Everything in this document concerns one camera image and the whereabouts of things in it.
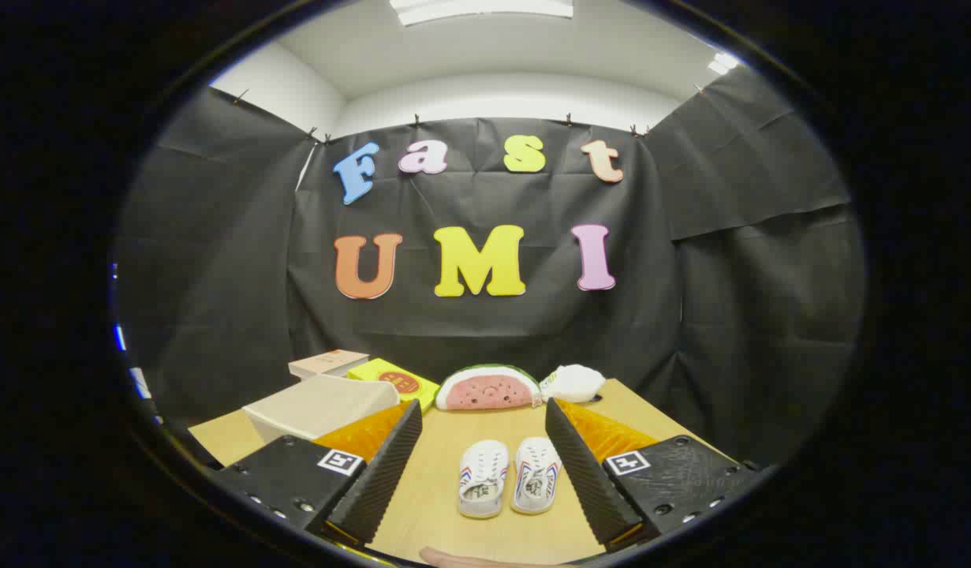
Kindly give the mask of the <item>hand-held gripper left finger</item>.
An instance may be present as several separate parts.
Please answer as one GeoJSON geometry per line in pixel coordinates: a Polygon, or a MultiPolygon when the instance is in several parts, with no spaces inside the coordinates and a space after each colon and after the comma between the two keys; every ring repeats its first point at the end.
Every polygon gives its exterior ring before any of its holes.
{"type": "Polygon", "coordinates": [[[374,540],[423,431],[400,402],[315,441],[283,435],[212,475],[281,524],[352,547],[374,540]]]}

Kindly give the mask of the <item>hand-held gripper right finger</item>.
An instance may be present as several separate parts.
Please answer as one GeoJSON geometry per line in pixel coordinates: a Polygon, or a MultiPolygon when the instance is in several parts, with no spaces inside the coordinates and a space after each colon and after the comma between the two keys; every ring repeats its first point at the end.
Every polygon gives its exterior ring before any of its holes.
{"type": "Polygon", "coordinates": [[[715,513],[762,467],[688,434],[655,439],[581,404],[547,402],[547,436],[591,532],[607,552],[659,538],[715,513]]]}

